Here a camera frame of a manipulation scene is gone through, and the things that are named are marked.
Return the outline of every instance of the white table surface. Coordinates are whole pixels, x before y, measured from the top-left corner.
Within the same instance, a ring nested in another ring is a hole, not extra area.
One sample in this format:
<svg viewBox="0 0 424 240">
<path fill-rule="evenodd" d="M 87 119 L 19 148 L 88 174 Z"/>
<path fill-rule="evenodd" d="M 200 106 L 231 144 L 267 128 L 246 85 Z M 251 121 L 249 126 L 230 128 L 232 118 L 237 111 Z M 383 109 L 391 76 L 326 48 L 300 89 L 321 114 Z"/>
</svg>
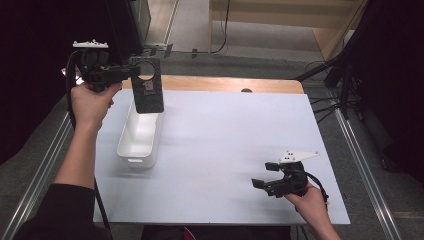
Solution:
<svg viewBox="0 0 424 240">
<path fill-rule="evenodd" d="M 251 178 L 287 150 L 318 151 L 303 162 L 330 196 L 333 224 L 349 224 L 321 135 L 304 94 L 164 91 L 156 165 L 133 170 L 116 153 L 133 98 L 114 98 L 99 132 L 96 178 L 111 222 L 292 225 L 305 222 L 285 198 L 268 197 Z M 95 221 L 102 221 L 96 209 Z"/>
</svg>

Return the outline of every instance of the black sleeve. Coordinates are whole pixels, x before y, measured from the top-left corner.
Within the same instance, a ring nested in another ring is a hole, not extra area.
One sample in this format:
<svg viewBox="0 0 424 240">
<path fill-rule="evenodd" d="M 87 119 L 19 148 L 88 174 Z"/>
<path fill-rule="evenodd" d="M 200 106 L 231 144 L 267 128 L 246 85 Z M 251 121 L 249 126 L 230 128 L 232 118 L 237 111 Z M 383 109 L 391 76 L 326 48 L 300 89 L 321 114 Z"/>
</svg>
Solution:
<svg viewBox="0 0 424 240">
<path fill-rule="evenodd" d="M 111 239 L 108 230 L 93 223 L 94 201 L 92 189 L 52 184 L 35 217 L 14 239 Z"/>
</svg>

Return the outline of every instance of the white plastic container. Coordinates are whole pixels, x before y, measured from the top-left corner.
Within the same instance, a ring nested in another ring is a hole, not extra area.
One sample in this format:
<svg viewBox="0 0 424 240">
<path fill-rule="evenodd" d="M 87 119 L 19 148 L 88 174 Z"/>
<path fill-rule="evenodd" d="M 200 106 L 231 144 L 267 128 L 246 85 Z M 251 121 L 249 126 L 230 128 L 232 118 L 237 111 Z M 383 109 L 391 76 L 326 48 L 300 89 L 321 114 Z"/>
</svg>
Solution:
<svg viewBox="0 0 424 240">
<path fill-rule="evenodd" d="M 117 153 L 131 168 L 151 168 L 162 130 L 163 113 L 138 114 L 134 100 L 122 130 Z"/>
</svg>

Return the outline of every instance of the table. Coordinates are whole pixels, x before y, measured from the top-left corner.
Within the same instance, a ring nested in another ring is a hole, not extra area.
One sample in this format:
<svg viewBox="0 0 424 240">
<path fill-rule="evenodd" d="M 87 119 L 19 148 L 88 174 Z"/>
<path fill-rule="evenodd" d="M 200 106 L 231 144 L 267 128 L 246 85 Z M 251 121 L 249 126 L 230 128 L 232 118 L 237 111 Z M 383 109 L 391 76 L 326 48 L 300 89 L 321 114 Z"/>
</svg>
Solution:
<svg viewBox="0 0 424 240">
<path fill-rule="evenodd" d="M 130 169 L 116 154 L 131 90 L 115 96 L 115 105 L 99 132 L 96 178 L 111 222 L 304 224 L 288 201 L 269 198 L 264 191 L 254 189 L 250 180 L 282 178 L 282 173 L 266 171 L 264 163 L 277 162 L 285 151 L 297 150 L 320 153 L 304 162 L 305 169 L 326 187 L 333 223 L 349 223 L 299 82 L 182 76 L 162 79 L 165 116 L 153 168 Z M 255 93 L 240 93 L 243 88 Z M 95 221 L 101 221 L 98 210 Z"/>
<path fill-rule="evenodd" d="M 229 22 L 311 27 L 325 60 L 335 54 L 362 16 L 367 0 L 231 0 Z M 209 0 L 212 21 L 225 21 L 227 0 Z"/>
</svg>

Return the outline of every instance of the human hand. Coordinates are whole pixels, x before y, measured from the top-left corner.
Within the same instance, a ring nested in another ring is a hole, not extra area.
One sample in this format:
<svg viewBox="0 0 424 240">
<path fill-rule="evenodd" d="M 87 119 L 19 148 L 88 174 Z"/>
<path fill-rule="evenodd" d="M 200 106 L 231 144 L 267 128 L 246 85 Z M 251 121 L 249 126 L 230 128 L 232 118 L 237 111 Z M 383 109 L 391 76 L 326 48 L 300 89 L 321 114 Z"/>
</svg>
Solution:
<svg viewBox="0 0 424 240">
<path fill-rule="evenodd" d="M 288 194 L 284 197 L 295 205 L 296 209 L 312 228 L 312 232 L 317 238 L 340 239 L 331 225 L 321 191 L 311 183 L 308 183 L 306 189 L 307 192 L 303 197 L 299 197 L 295 194 Z"/>
<path fill-rule="evenodd" d="M 112 97 L 122 88 L 122 83 L 112 84 L 100 93 L 89 89 L 89 84 L 84 82 L 72 88 L 72 108 L 77 122 L 77 128 L 98 131 L 106 116 L 108 108 L 113 105 Z"/>
</svg>

